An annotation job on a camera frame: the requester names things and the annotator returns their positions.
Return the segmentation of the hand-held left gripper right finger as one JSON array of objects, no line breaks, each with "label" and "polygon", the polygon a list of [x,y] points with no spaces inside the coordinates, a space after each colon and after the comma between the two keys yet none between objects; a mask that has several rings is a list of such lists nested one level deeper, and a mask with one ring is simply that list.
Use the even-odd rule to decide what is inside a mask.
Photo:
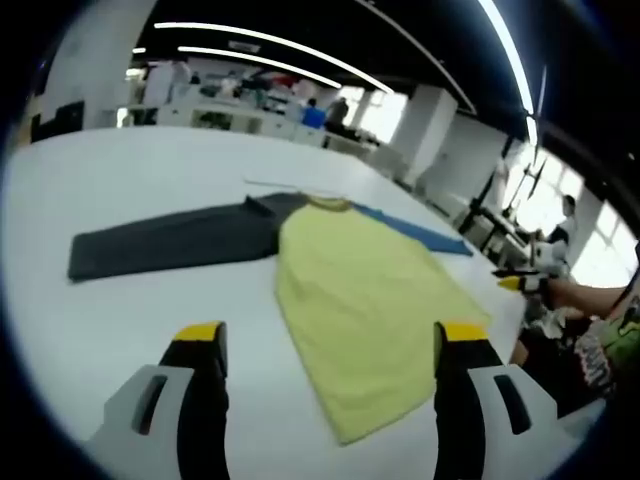
[{"label": "hand-held left gripper right finger", "polygon": [[436,323],[434,409],[437,479],[544,479],[583,440],[583,413],[556,400],[515,365],[503,365],[485,332]]}]

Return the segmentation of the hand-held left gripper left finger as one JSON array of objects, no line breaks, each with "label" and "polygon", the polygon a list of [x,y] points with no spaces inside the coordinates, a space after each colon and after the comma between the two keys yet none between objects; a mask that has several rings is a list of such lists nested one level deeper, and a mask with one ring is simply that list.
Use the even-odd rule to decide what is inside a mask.
[{"label": "hand-held left gripper left finger", "polygon": [[113,479],[228,478],[227,374],[225,323],[185,327],[105,402],[92,459]]}]

